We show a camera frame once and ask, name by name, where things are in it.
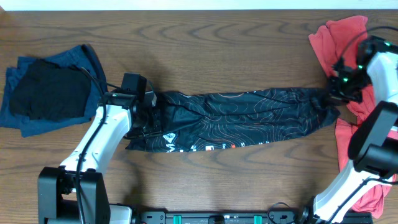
red cloth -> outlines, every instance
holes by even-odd
[[[368,21],[364,16],[353,16],[339,21],[328,21],[325,26],[321,26],[316,34],[308,36],[315,54],[326,75],[329,77],[335,75],[332,65],[337,62],[341,51],[346,44],[360,32],[366,30],[365,24]],[[358,44],[367,38],[364,34],[356,40],[345,52],[345,65],[356,68],[355,58],[358,51]],[[351,102],[347,108],[357,116],[357,125],[368,117],[369,113],[375,107],[373,86],[368,86],[362,91],[363,102]],[[348,144],[351,136],[358,129],[355,125],[350,125],[342,119],[336,123],[336,141],[338,150],[338,163],[340,171],[348,162]],[[390,137],[398,136],[396,132],[391,132]],[[390,191],[390,186],[377,185],[364,194],[352,207],[356,212],[371,212],[372,216],[379,218],[383,212],[384,197]]]

white wall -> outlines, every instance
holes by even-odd
[[[6,11],[398,9],[398,0],[0,0]]]

blue towel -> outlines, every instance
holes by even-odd
[[[4,87],[4,96],[0,111],[0,127],[20,129],[22,137],[28,137],[54,131],[74,124],[89,122],[91,117],[96,113],[97,102],[101,97],[101,93],[96,89],[94,83],[91,84],[85,113],[81,118],[64,119],[56,122],[48,120],[30,120],[28,116],[11,114],[9,111],[9,101],[12,91],[14,91],[21,78],[25,75],[28,66],[35,60],[37,60],[37,58],[19,57],[17,68],[7,69],[6,86]],[[44,60],[56,63],[61,67],[69,67],[72,65],[78,68],[84,67],[93,77],[106,81],[102,67],[90,46],[78,45],[66,52],[44,58]],[[107,91],[107,87],[105,85],[101,85],[101,88],[103,89],[103,92]]]

wooden table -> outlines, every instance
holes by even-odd
[[[369,17],[368,27],[398,26],[396,11],[3,13],[0,71],[16,66],[20,55],[45,57],[89,43],[115,85],[124,72],[138,72],[159,90],[186,94],[323,87],[325,74],[308,35],[327,20],[357,14]],[[4,83],[1,75],[1,91]],[[37,222],[39,172],[58,166],[89,126],[29,138],[0,128],[0,223]],[[276,202],[299,207],[338,173],[334,126],[301,139],[225,151],[153,154],[124,150],[127,144],[121,141],[105,176],[111,203],[170,211],[266,210]],[[377,222],[396,223],[397,206],[394,188]]]

black cloth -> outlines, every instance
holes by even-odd
[[[60,121],[84,116],[91,80],[77,68],[36,60],[11,95],[12,114]]]
[[[150,152],[228,149],[299,138],[333,124],[340,112],[316,88],[271,88],[246,93],[158,94],[165,134],[146,138]]]

